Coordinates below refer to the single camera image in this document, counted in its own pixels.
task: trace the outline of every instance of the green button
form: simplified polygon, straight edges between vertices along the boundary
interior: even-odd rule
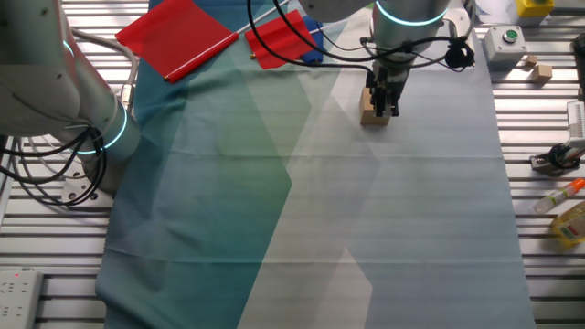
[[[505,34],[509,37],[509,38],[518,38],[518,34],[515,32],[515,30],[508,30],[507,32],[505,32]]]
[[[518,40],[518,32],[515,30],[507,30],[502,36],[502,39],[509,44],[513,44]]]

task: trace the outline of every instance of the power strip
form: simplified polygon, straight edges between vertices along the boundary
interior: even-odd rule
[[[0,328],[33,328],[42,281],[37,271],[0,271]]]

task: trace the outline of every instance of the black wire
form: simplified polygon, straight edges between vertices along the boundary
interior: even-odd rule
[[[65,145],[59,147],[58,149],[54,149],[52,151],[48,151],[48,152],[16,152],[13,150],[8,150],[8,149],[3,148],[3,149],[0,149],[0,154],[10,154],[10,155],[24,156],[24,157],[45,157],[45,156],[59,154],[63,151],[70,149],[71,146],[79,143],[81,141],[81,139],[87,139],[87,135],[88,135],[89,131],[90,131],[89,129],[86,130],[84,133],[81,133],[79,136],[77,136],[71,142],[66,143]]]
[[[95,138],[95,140],[92,140],[92,143],[93,143],[93,147],[96,151],[96,155],[98,156],[98,160],[100,160],[100,161],[96,164],[95,169],[97,169],[97,170],[95,170],[95,169],[92,170],[92,172],[95,172],[95,176],[93,177],[93,179],[90,180],[91,181],[90,187],[87,188],[83,194],[81,194],[80,196],[76,197],[73,200],[70,200],[67,202],[62,202],[62,201],[58,200],[57,198],[51,196],[49,193],[47,193],[47,191],[45,191],[45,189],[43,187],[41,187],[40,185],[34,184],[34,186],[37,188],[37,190],[41,194],[43,194],[46,198],[51,200],[51,201],[47,201],[39,196],[34,195],[30,191],[30,189],[25,185],[24,182],[19,181],[19,184],[21,185],[21,187],[25,190],[25,192],[27,192],[27,194],[30,197],[34,198],[37,202],[39,202],[43,205],[47,205],[47,206],[72,207],[72,206],[77,206],[77,205],[87,201],[100,186],[100,183],[103,180],[103,177],[105,175],[106,165],[107,165],[107,155],[106,155],[105,150],[103,149],[103,138],[101,138],[100,135],[96,132],[93,132],[93,136],[91,138],[94,139],[94,136],[97,136],[97,138]],[[28,170],[28,165],[24,161],[24,159],[23,159],[23,161],[21,161],[21,164],[23,165],[23,168],[25,169],[27,176],[29,178],[32,178],[32,175],[31,175],[30,171]]]
[[[336,54],[332,54],[326,50],[323,50],[321,48],[319,48],[318,46],[316,46],[313,42],[307,40],[302,34],[301,32],[299,32],[294,26],[293,24],[288,20],[288,18],[286,17],[286,15],[284,14],[284,12],[282,11],[281,6],[278,3],[278,0],[272,0],[272,2],[274,3],[274,6],[276,7],[276,10],[278,11],[279,15],[281,16],[282,21],[284,22],[284,24],[286,24],[286,26],[288,28],[291,29],[291,31],[298,37],[300,38],[305,44],[307,44],[309,47],[313,48],[314,50],[317,50],[318,52],[330,57],[330,58],[335,58],[335,59],[339,59],[339,60],[343,60],[346,62],[354,62],[354,63],[361,63],[361,62],[367,62],[370,60],[375,60],[375,59],[380,59],[380,58],[385,58],[389,55],[392,55],[394,53],[400,52],[400,51],[410,51],[412,48],[421,45],[421,44],[425,44],[428,42],[432,42],[432,41],[449,41],[449,42],[453,42],[453,41],[457,41],[461,38],[463,39],[467,39],[467,37],[460,37],[460,38],[455,38],[455,37],[426,37],[423,39],[420,39],[418,41],[414,41],[414,42],[405,42],[402,46],[391,49],[391,50],[387,50],[384,52],[380,52],[378,53],[376,56],[370,56],[368,58],[346,58],[343,56],[337,56]],[[249,16],[251,16],[251,7],[249,8]]]
[[[283,60],[287,63],[293,64],[293,65],[298,65],[298,66],[303,66],[303,67],[307,67],[307,68],[342,68],[342,69],[363,69],[365,71],[367,71],[368,74],[370,75],[374,75],[374,72],[372,71],[372,69],[370,69],[369,67],[363,66],[363,65],[352,65],[352,64],[313,64],[313,63],[304,63],[301,61],[297,61],[297,60],[292,60],[289,58],[285,58],[279,54],[277,54],[276,52],[274,52],[274,50],[272,50],[265,42],[264,40],[262,40],[260,34],[258,33],[258,30],[256,29],[256,25],[254,24],[254,15],[252,14],[252,4],[251,4],[251,0],[247,0],[246,1],[246,5],[248,8],[248,20],[250,21],[250,27],[252,32],[254,33],[254,36],[258,39],[258,42],[260,42],[260,44],[262,45],[262,47],[264,49],[266,49],[266,51],[268,51],[271,55],[273,55],[274,57]]]
[[[428,61],[434,61],[433,59],[430,59],[428,57],[422,56],[421,54],[417,54],[417,53],[414,53],[414,52],[413,52],[413,54],[416,55],[416,56],[418,56],[418,57],[420,57],[420,58],[426,59]],[[456,72],[456,73],[461,73],[461,72],[465,71],[465,68],[462,68],[462,69],[454,69],[454,68],[450,67],[447,64],[441,63],[440,61],[435,62],[435,64],[439,64],[442,67],[447,68],[447,69],[450,69],[451,71]]]
[[[362,45],[361,47],[350,48],[350,49],[348,49],[348,48],[343,48],[343,47],[340,47],[340,46],[339,46],[339,45],[337,45],[337,44],[336,44],[336,43],[335,43],[335,42],[334,42],[334,41],[333,41],[331,38],[329,38],[329,37],[327,36],[327,34],[326,34],[326,33],[323,31],[323,29],[321,28],[321,25],[320,25],[320,23],[317,23],[317,29],[319,30],[319,33],[321,33],[321,35],[322,35],[322,36],[323,36],[323,37],[324,37],[324,38],[325,38],[327,41],[329,41],[329,43],[330,43],[331,45],[333,45],[335,48],[341,49],[341,50],[343,50],[343,51],[356,51],[356,50],[362,50],[362,49],[368,48],[368,47],[366,47],[365,45]]]
[[[75,159],[75,156],[77,155],[77,152],[80,150],[83,143],[85,143],[85,141],[88,139],[88,136],[89,136],[88,132],[89,132],[89,130],[80,135],[80,136],[83,136],[83,138],[78,142],[77,146],[73,150],[73,153],[71,153],[69,160],[65,163],[65,166],[63,167],[63,169],[61,169],[61,171],[59,171],[57,174],[54,174],[51,177],[42,178],[42,179],[31,179],[29,177],[23,177],[21,175],[17,175],[17,174],[11,172],[10,170],[8,170],[2,166],[0,166],[0,173],[7,175],[8,177],[13,178],[17,182],[23,182],[23,183],[27,183],[27,184],[33,184],[33,185],[41,185],[41,184],[46,184],[46,183],[56,181],[56,180],[60,179],[65,173],[67,173],[67,171],[71,167],[71,164],[73,163],[73,160]]]

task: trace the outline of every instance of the yellow object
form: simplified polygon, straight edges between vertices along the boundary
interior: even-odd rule
[[[550,226],[567,247],[585,241],[585,201],[557,216]]]
[[[554,9],[555,0],[516,0],[519,17],[544,17]]]

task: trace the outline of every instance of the cable bundle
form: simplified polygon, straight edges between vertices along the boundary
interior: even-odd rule
[[[59,200],[51,196],[49,193],[47,193],[47,191],[43,188],[42,185],[54,182],[62,178],[71,167],[75,157],[77,156],[78,152],[81,149],[81,146],[84,145],[87,141],[90,141],[91,144],[93,145],[96,157],[95,168],[90,173],[87,173],[87,175],[89,176],[88,178],[91,181],[90,186],[80,196],[77,196],[76,198],[69,201]],[[0,166],[0,173],[16,180],[30,197],[34,198],[36,201],[43,205],[57,207],[73,207],[85,202],[98,189],[98,186],[100,185],[106,173],[107,155],[105,149],[103,148],[104,145],[103,137],[100,131],[98,131],[95,128],[88,128],[85,132],[81,133],[71,142],[48,152],[33,153],[23,152],[20,139],[15,140],[15,145],[16,150],[0,149],[0,154],[8,154],[13,156],[11,164],[14,168],[14,171],[11,171],[9,168],[4,168]],[[46,156],[60,154],[62,152],[68,151],[69,148],[71,147],[74,147],[71,152],[71,155],[69,156],[68,161],[65,163],[65,166],[60,171],[56,172],[53,176],[47,178],[34,178],[32,176],[28,168],[27,161],[25,160],[26,158],[41,159]],[[20,163],[23,166],[26,175],[20,174],[18,170],[18,163]],[[44,197],[33,194],[30,188],[31,186],[36,188]]]

